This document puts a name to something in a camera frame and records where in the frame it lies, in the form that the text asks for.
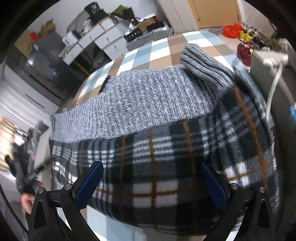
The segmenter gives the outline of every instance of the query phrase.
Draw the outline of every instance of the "plaid shirt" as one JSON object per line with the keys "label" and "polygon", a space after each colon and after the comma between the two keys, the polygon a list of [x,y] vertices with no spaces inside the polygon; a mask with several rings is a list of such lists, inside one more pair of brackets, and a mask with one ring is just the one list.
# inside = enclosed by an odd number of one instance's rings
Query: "plaid shirt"
{"label": "plaid shirt", "polygon": [[116,139],[51,141],[53,176],[73,183],[101,161],[104,176],[89,205],[118,221],[174,235],[207,234],[221,215],[198,178],[201,162],[230,183],[264,186],[276,211],[279,184],[264,103],[239,74],[236,81],[206,116]]}

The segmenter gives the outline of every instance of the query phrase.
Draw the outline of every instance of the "suitcase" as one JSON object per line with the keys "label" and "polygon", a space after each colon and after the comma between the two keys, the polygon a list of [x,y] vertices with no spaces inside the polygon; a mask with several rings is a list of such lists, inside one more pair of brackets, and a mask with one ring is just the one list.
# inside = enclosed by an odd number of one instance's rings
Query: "suitcase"
{"label": "suitcase", "polygon": [[142,36],[137,37],[133,41],[127,42],[126,47],[129,51],[132,51],[143,45],[146,45],[170,36],[173,36],[173,31],[167,24],[165,24],[165,26],[162,28],[157,28],[152,31],[147,31]]}

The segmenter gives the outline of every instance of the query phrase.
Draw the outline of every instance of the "white desk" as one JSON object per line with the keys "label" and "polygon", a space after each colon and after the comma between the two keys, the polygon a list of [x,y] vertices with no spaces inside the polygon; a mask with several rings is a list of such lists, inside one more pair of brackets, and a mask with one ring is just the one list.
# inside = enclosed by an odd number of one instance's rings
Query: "white desk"
{"label": "white desk", "polygon": [[84,35],[63,57],[63,60],[70,65],[92,42],[95,42],[112,60],[125,55],[128,49],[123,35],[127,30],[128,26],[123,21],[114,23],[112,19],[106,17]]}

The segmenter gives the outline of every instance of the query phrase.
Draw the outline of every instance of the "door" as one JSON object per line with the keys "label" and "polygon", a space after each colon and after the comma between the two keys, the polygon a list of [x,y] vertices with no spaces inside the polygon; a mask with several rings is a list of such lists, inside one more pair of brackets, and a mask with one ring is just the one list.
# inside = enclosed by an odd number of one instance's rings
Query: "door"
{"label": "door", "polygon": [[196,21],[202,28],[227,26],[239,23],[240,13],[236,0],[188,0]]}

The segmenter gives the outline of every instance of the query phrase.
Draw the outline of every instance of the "screw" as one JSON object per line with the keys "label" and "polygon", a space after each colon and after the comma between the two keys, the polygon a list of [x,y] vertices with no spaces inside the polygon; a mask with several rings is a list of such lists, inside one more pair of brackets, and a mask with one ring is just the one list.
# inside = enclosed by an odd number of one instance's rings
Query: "screw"
{"label": "screw", "polygon": [[37,192],[38,193],[43,193],[44,192],[44,188],[39,188]]}
{"label": "screw", "polygon": [[237,185],[236,183],[232,183],[230,186],[231,186],[231,188],[234,189],[234,190],[239,189],[239,185]]}
{"label": "screw", "polygon": [[64,186],[64,188],[65,188],[66,190],[71,189],[71,187],[72,187],[72,184],[70,184],[70,183],[68,183],[68,184],[66,184],[66,185]]}
{"label": "screw", "polygon": [[264,187],[259,187],[259,191],[262,193],[265,193],[265,188]]}

